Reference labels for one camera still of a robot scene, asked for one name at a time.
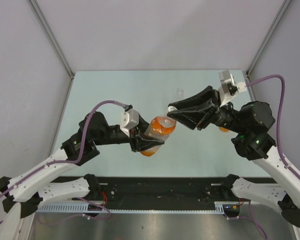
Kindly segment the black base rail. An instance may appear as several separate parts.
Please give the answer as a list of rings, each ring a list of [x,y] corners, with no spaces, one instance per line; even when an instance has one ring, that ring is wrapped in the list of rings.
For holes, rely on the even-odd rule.
[[[215,202],[247,203],[220,185],[225,177],[97,177],[99,185],[85,197],[106,208],[198,210]]]

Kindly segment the orange drink bottle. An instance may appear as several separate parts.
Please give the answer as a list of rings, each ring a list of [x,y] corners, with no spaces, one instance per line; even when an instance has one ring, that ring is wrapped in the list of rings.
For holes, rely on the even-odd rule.
[[[167,116],[156,116],[149,124],[144,134],[157,140],[166,141],[174,132],[177,121]]]

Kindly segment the left aluminium frame post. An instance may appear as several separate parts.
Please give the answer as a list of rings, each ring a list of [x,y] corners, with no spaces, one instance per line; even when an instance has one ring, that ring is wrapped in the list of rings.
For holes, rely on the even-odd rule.
[[[72,79],[74,76],[74,72],[72,71],[70,64],[68,63],[68,60],[66,59],[66,56],[65,56],[59,42],[57,41],[57,38],[55,37],[55,34],[53,33],[38,2],[36,0],[27,0],[26,2],[30,6],[30,8],[31,8],[34,16],[36,17],[40,27],[42,28],[47,40],[49,41],[57,58],[61,62],[61,65],[63,66],[63,68],[66,71],[66,73],[68,74],[68,76]]]

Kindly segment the right aluminium frame post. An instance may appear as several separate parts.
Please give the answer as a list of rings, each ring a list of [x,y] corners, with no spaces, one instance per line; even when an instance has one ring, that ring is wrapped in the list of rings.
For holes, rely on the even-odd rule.
[[[275,15],[268,31],[266,32],[265,37],[263,38],[261,45],[259,46],[256,54],[254,55],[251,63],[249,64],[247,70],[245,71],[247,76],[250,76],[254,71],[256,65],[260,61],[261,57],[265,53],[270,41],[272,40],[273,36],[275,35],[277,29],[279,28],[281,22],[283,21],[286,13],[288,12],[291,5],[294,3],[294,0],[284,0],[282,5],[280,6],[277,14]]]

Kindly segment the white green-printed bottle cap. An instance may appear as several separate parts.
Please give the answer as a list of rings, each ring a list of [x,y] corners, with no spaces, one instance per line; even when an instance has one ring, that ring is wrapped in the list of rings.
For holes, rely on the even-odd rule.
[[[175,107],[175,106],[168,106],[167,108],[167,112],[170,113],[170,112],[174,112],[174,111],[177,111],[178,109]]]

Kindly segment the orange juice bottle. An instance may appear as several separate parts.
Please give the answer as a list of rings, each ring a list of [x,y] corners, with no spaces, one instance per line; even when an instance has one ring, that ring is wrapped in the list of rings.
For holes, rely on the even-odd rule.
[[[229,132],[229,130],[228,129],[226,129],[226,128],[224,128],[224,127],[219,127],[219,129],[222,131],[222,132],[225,132],[225,133],[227,133],[227,132]]]

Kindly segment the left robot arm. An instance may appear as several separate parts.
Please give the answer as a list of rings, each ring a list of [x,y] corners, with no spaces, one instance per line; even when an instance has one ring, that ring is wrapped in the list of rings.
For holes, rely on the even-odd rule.
[[[79,198],[96,200],[101,197],[102,188],[95,175],[86,174],[68,182],[55,182],[55,179],[97,157],[100,154],[98,146],[129,144],[132,152],[142,152],[163,145],[163,140],[145,135],[148,126],[139,117],[126,134],[118,124],[109,125],[99,111],[91,118],[85,117],[79,123],[78,132],[38,166],[15,178],[0,178],[0,191],[5,196],[2,201],[4,212],[8,213],[20,203],[20,216],[25,218],[47,203]]]

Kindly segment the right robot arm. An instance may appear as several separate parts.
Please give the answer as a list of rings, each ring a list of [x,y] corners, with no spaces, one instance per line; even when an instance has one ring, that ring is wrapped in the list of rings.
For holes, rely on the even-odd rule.
[[[281,189],[229,174],[220,185],[221,196],[227,201],[237,197],[270,207],[300,228],[300,171],[280,156],[279,143],[268,133],[275,123],[270,105],[252,101],[236,110],[231,99],[208,86],[192,97],[170,103],[167,116],[191,130],[213,124],[236,133],[231,139],[236,153],[266,171]]]

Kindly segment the aluminium frame post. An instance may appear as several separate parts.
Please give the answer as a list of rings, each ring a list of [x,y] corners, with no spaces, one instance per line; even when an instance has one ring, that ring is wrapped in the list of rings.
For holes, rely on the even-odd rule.
[[[275,15],[268,31],[266,32],[265,37],[263,38],[261,45],[259,46],[256,54],[254,55],[251,63],[249,64],[247,70],[245,71],[247,76],[250,76],[254,71],[256,65],[260,61],[261,57],[265,53],[270,41],[272,40],[273,36],[275,35],[277,29],[279,28],[281,22],[283,21],[286,13],[288,12],[291,5],[294,3],[294,0],[284,0],[282,5],[280,6],[277,14]]]
[[[68,74],[68,76],[72,79],[74,76],[74,72],[72,71],[70,64],[68,63],[68,60],[66,59],[66,56],[65,56],[59,42],[57,41],[57,38],[55,37],[55,34],[53,33],[38,2],[36,0],[27,0],[26,2],[30,6],[30,8],[31,8],[34,16],[36,17],[40,27],[42,28],[47,40],[49,41],[57,58],[61,62],[61,65],[63,66],[63,68],[66,71],[66,73]]]

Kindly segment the clear water bottle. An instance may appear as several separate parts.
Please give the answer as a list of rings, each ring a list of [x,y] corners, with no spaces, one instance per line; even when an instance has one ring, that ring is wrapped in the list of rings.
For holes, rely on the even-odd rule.
[[[178,101],[184,99],[184,90],[182,88],[177,88],[176,97]]]

